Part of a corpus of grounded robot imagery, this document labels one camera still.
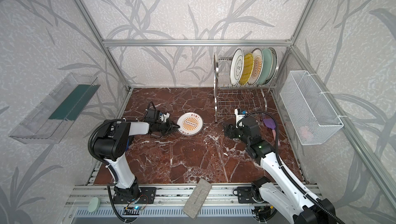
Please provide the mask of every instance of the spatula head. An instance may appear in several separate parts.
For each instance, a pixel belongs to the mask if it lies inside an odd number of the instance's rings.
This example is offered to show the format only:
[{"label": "spatula head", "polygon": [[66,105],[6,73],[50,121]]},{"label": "spatula head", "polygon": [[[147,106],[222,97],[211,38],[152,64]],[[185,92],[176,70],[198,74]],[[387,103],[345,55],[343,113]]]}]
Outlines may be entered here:
[{"label": "spatula head", "polygon": [[268,128],[275,129],[275,122],[272,118],[263,118],[263,122]]}]

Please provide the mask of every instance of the white mesh basket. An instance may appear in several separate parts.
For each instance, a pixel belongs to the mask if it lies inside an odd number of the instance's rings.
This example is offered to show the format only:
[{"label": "white mesh basket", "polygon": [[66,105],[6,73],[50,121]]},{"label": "white mesh basket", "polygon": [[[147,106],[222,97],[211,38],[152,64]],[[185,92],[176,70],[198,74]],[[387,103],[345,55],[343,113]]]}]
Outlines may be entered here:
[{"label": "white mesh basket", "polygon": [[302,145],[322,144],[344,126],[308,71],[290,71],[280,97]]}]

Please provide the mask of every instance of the wallpaper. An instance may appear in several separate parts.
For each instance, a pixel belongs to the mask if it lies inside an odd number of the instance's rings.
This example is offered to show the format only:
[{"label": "wallpaper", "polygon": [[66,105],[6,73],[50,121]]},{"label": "wallpaper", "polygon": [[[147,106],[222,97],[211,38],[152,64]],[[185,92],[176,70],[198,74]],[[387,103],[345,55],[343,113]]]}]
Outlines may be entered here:
[{"label": "wallpaper", "polygon": [[[247,54],[256,47],[240,48]],[[212,87],[214,52],[219,58],[232,58],[236,49],[238,47],[115,47],[111,53],[131,86]],[[286,47],[274,49],[280,63]]]},{"label": "wallpaper", "polygon": [[[105,39],[289,39],[306,2],[84,0]],[[221,47],[112,48],[132,86],[211,86],[214,51],[234,52]]]},{"label": "wallpaper", "polygon": [[303,70],[293,55],[277,78],[274,97],[305,179],[318,184],[322,195],[333,203],[337,216],[345,223],[396,223],[396,213],[342,130],[322,145],[300,144],[279,95],[290,70]]},{"label": "wallpaper", "polygon": [[396,180],[396,0],[318,0],[297,46]]},{"label": "wallpaper", "polygon": [[[92,129],[126,95],[72,0],[0,0],[0,222],[54,223],[92,167]],[[70,72],[95,75],[98,91],[59,144],[8,134]]]}]

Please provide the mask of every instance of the plate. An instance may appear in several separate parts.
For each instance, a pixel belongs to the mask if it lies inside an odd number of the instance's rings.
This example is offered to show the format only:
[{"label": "plate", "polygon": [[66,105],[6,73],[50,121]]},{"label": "plate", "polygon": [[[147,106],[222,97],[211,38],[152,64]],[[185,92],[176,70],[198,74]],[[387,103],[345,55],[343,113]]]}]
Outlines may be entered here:
[{"label": "plate", "polygon": [[244,57],[244,69],[242,70],[242,76],[239,79],[239,84],[245,85],[250,79],[251,73],[254,67],[254,57],[251,53],[247,53]]},{"label": "plate", "polygon": [[276,51],[274,48],[269,48],[269,49],[271,50],[271,53],[272,53],[272,67],[271,67],[270,74],[268,75],[268,78],[264,84],[270,83],[270,81],[275,76],[276,70],[278,69],[278,56],[276,54]]},{"label": "plate", "polygon": [[269,48],[265,48],[262,50],[263,52],[263,68],[261,70],[259,79],[257,80],[256,84],[261,85],[264,84],[267,80],[271,67],[272,67],[272,52]]},{"label": "plate", "polygon": [[261,49],[257,48],[252,52],[253,58],[254,58],[254,66],[253,66],[253,72],[251,73],[251,76],[247,83],[249,85],[253,85],[254,83],[257,82],[259,79],[261,70],[263,68],[263,52]]},{"label": "plate", "polygon": [[178,131],[186,136],[192,136],[201,131],[204,126],[204,121],[201,116],[194,112],[187,112],[177,120],[177,125],[180,126]]},{"label": "plate", "polygon": [[239,48],[235,51],[232,58],[230,67],[230,81],[233,86],[235,86],[242,76],[242,70],[244,68],[244,53]]}]

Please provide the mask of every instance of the plate with orange sunburst pattern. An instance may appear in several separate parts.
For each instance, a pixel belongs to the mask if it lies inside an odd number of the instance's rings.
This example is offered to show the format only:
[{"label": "plate with orange sunburst pattern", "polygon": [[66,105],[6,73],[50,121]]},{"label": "plate with orange sunburst pattern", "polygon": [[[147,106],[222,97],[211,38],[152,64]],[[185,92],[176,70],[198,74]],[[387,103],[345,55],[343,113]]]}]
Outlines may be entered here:
[{"label": "plate with orange sunburst pattern", "polygon": [[177,125],[180,126],[178,131],[181,134],[191,136],[201,131],[204,121],[197,113],[187,112],[177,120]]}]

